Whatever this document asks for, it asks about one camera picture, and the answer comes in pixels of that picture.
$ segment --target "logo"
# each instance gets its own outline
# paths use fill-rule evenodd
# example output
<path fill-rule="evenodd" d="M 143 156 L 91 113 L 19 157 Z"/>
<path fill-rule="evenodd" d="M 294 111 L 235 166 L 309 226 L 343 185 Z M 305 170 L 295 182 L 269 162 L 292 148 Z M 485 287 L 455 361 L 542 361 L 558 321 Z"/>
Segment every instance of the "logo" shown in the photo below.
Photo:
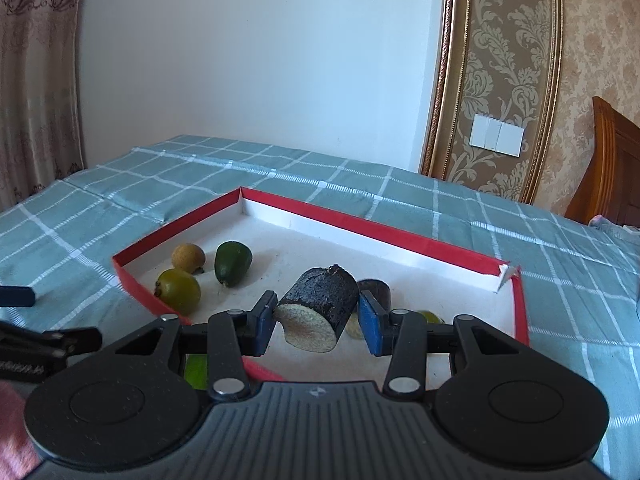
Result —
<path fill-rule="evenodd" d="M 326 393 L 326 390 L 322 386 L 316 386 L 315 388 L 311 388 L 309 393 L 317 399 L 318 397 L 322 397 Z"/>

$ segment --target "patterned curtain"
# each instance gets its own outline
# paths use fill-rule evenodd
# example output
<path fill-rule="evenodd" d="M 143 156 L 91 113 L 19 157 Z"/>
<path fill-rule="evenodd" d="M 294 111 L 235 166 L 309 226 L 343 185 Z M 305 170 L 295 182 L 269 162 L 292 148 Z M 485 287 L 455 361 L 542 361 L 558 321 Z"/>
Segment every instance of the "patterned curtain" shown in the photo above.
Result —
<path fill-rule="evenodd" d="M 0 210 L 83 167 L 78 0 L 0 0 Z"/>

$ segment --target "wooden headboard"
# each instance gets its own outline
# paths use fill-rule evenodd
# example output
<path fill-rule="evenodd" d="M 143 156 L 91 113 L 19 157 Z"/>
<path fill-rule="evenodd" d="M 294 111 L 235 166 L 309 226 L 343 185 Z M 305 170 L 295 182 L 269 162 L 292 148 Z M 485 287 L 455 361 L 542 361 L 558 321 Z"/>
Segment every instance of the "wooden headboard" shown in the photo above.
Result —
<path fill-rule="evenodd" d="M 593 98 L 593 118 L 595 152 L 565 216 L 587 224 L 600 214 L 640 227 L 640 127 L 600 97 Z"/>

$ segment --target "wall switch panel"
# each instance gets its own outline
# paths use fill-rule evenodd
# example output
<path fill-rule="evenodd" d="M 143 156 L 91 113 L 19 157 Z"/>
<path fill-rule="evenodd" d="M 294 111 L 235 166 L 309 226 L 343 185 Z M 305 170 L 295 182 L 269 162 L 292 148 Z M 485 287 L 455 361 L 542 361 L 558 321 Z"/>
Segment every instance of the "wall switch panel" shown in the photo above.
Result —
<path fill-rule="evenodd" d="M 492 152 L 520 156 L 524 129 L 514 124 L 476 114 L 469 144 Z"/>

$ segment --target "bed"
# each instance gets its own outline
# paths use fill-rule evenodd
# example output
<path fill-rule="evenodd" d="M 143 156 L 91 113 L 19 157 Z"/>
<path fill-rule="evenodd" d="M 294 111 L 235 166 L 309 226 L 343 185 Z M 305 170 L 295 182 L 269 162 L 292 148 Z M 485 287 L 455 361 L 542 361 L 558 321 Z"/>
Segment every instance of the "bed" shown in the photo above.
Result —
<path fill-rule="evenodd" d="M 4 308 L 0 316 L 32 330 L 98 326 L 107 343 L 149 322 L 120 287 L 111 256 L 238 186 L 521 265 L 531 345 L 609 401 L 609 429 L 594 460 L 615 479 L 640 478 L 638 246 L 396 168 L 212 137 L 135 148 L 0 214 L 0 283 L 29 285 L 38 295 L 34 308 Z"/>
<path fill-rule="evenodd" d="M 602 215 L 640 227 L 640 126 L 593 98 L 595 150 L 565 216 L 588 224 Z"/>

